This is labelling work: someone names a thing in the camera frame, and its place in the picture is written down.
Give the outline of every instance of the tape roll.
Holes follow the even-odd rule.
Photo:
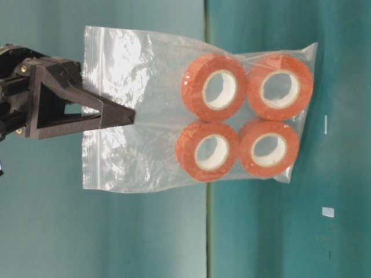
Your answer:
[[[280,99],[264,96],[264,85],[276,74],[288,74],[291,79],[289,93]],[[248,100],[262,118],[287,120],[302,111],[310,102],[313,92],[313,74],[299,59],[284,54],[269,54],[248,73]]]
[[[223,89],[215,100],[208,101],[206,89],[217,74],[223,78]],[[220,122],[231,117],[242,106],[246,90],[247,79],[241,63],[213,53],[196,58],[181,81],[184,104],[205,122]]]
[[[276,137],[277,146],[269,154],[256,155],[260,140]],[[269,178],[291,166],[299,152],[296,132],[284,122],[254,119],[239,132],[239,158],[244,168],[256,177]]]
[[[212,155],[199,158],[202,144],[216,139]],[[195,180],[213,181],[221,178],[233,167],[238,156],[237,133],[224,123],[206,123],[196,120],[181,132],[176,143],[176,156],[180,166]]]

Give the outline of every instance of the teal backdrop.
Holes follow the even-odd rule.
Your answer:
[[[203,3],[0,0],[1,45],[82,61],[85,25],[203,39]],[[81,134],[11,135],[0,159],[0,277],[205,277],[205,185],[147,195],[84,191]]]
[[[291,183],[210,187],[211,277],[371,277],[371,1],[214,0],[206,22],[233,53],[319,42]]]

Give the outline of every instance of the white cardboard core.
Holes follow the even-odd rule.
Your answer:
[[[276,74],[288,74],[290,76],[290,79],[291,79],[291,88],[290,88],[288,94],[285,95],[284,97],[269,100],[269,99],[264,97],[264,85],[268,81],[268,79],[270,79],[272,76],[274,76]],[[269,107],[275,108],[275,109],[284,109],[284,108],[290,106],[291,104],[293,104],[296,101],[297,97],[299,96],[299,91],[300,91],[300,82],[299,82],[296,74],[294,74],[291,71],[281,71],[281,70],[279,70],[279,71],[272,72],[271,74],[269,74],[265,78],[265,80],[261,84],[260,97],[263,100],[263,102],[265,104],[267,104]]]
[[[277,137],[277,146],[276,148],[268,155],[264,156],[257,156],[255,155],[255,147],[256,144],[269,136],[274,136]],[[251,157],[253,161],[258,164],[261,167],[272,167],[279,163],[286,155],[287,152],[287,143],[284,138],[282,138],[279,134],[277,133],[266,133],[262,136],[260,136],[257,140],[255,140],[253,146],[251,147]]]
[[[198,152],[201,145],[211,137],[216,138],[216,148],[212,155],[210,155],[207,159],[200,160],[198,159]],[[219,168],[227,159],[229,154],[229,144],[228,141],[221,135],[218,134],[211,134],[198,143],[196,150],[195,150],[195,161],[198,167],[203,170],[211,171]]]
[[[223,88],[219,96],[213,101],[207,101],[206,89],[209,86],[210,80],[220,74],[223,78]],[[209,75],[205,84],[203,84],[202,98],[205,104],[212,110],[221,110],[229,106],[236,96],[237,80],[236,77],[230,71],[224,69],[215,71]]]

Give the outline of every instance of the plastic bag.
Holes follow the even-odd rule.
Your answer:
[[[238,152],[241,151],[240,144],[237,144],[237,146],[233,145],[234,143],[225,144],[225,142],[223,143],[223,136],[204,138],[202,144],[199,143],[194,146],[197,147],[197,153],[189,154],[190,150],[185,149],[177,157],[178,140],[182,136],[187,138],[189,134],[185,131],[186,127],[191,126],[191,130],[197,125],[201,125],[202,128],[203,125],[208,125],[212,135],[215,125],[221,129],[227,126],[232,131],[225,134],[232,134],[234,130],[236,134],[240,132],[241,139],[241,136],[245,135],[241,134],[243,129],[245,131],[255,129],[259,133],[259,130],[261,130],[259,125],[262,123],[263,125],[270,125],[272,123],[272,121],[266,119],[259,119],[259,116],[269,117],[270,113],[266,113],[264,109],[259,111],[256,103],[253,104],[255,105],[253,109],[252,103],[248,100],[249,97],[245,97],[237,105],[240,105],[240,107],[237,107],[236,112],[229,112],[232,115],[223,123],[212,122],[212,120],[211,123],[201,122],[202,114],[197,110],[198,108],[188,107],[185,104],[188,99],[187,94],[183,95],[181,90],[187,90],[190,83],[187,84],[184,78],[187,78],[187,76],[191,78],[190,73],[192,73],[193,67],[190,65],[194,61],[197,61],[200,57],[207,57],[206,62],[208,63],[208,58],[210,58],[208,55],[212,53],[211,63],[214,62],[215,56],[221,57],[224,61],[227,59],[228,62],[240,63],[243,66],[248,81],[246,86],[250,86],[248,90],[257,88],[256,86],[261,81],[256,81],[256,79],[263,80],[264,76],[269,74],[269,71],[273,72],[273,74],[270,73],[268,78],[265,77],[263,99],[273,108],[275,105],[290,106],[293,101],[299,99],[298,93],[296,95],[292,93],[292,88],[296,87],[299,92],[306,86],[306,82],[313,83],[313,79],[310,79],[309,76],[307,77],[309,79],[304,80],[299,76],[300,74],[290,76],[287,74],[290,72],[284,68],[278,71],[268,70],[268,72],[266,69],[274,69],[276,65],[280,67],[284,63],[289,67],[292,64],[296,66],[295,64],[299,61],[302,63],[299,67],[303,68],[304,65],[310,71],[312,78],[314,76],[316,50],[317,44],[314,43],[303,50],[233,55],[205,42],[182,36],[158,32],[87,27],[85,30],[85,62],[83,67],[85,87],[97,94],[102,93],[105,97],[117,103],[135,109],[136,118],[134,124],[130,126],[84,132],[82,143],[83,187],[86,189],[135,193],[156,192],[192,185],[204,181],[197,174],[193,175],[192,171],[185,170],[187,166],[185,167],[183,164],[186,160],[192,160],[192,158],[200,162],[197,165],[201,165],[200,167],[206,169],[206,171],[208,167],[209,170],[218,167],[218,165],[211,165],[217,160],[219,164],[234,160],[230,168],[220,177],[221,180],[268,178],[266,174],[260,175],[260,172],[253,171],[255,175],[252,175],[247,171],[247,166],[242,164],[242,158],[238,155]],[[198,70],[202,71],[203,68],[198,67],[196,71]],[[249,76],[249,73],[254,71],[254,76]],[[231,75],[232,78],[228,76],[230,73],[228,71],[217,73],[217,75],[209,76],[208,86],[203,89],[203,95],[200,98],[204,99],[211,107],[213,105],[218,106],[218,98],[221,95],[218,95],[218,93],[220,91],[223,92],[227,88],[229,92],[238,92],[240,84],[239,79],[234,80],[233,75]],[[236,93],[232,97],[228,94],[224,96],[226,102],[233,102],[237,98]],[[280,103],[282,99],[286,100],[284,104]],[[223,110],[223,105],[219,105],[216,109],[212,107],[212,109]],[[268,127],[268,132],[265,133],[267,136],[260,138],[262,140],[255,140],[252,149],[254,152],[248,150],[245,156],[255,157],[253,162],[258,164],[255,166],[264,169],[270,168],[272,164],[277,162],[276,160],[290,154],[289,144],[286,144],[286,140],[290,139],[284,135],[275,136],[277,135],[276,132],[280,135],[279,130],[285,132],[286,129],[289,129],[297,134],[297,138],[300,139],[307,107],[307,104],[305,104],[304,109],[285,121],[273,122],[276,125],[274,131],[270,132]],[[93,111],[89,108],[83,108],[83,112],[88,114]],[[221,152],[225,152],[226,149],[230,153],[236,152],[235,157],[233,159],[229,159],[229,156],[221,158],[220,155],[215,155],[217,149]],[[275,152],[274,156],[276,158],[270,157],[269,159],[267,154],[272,149],[275,149],[272,153]],[[290,162],[286,169],[275,174],[273,178],[281,182],[289,182],[292,168],[293,162]]]

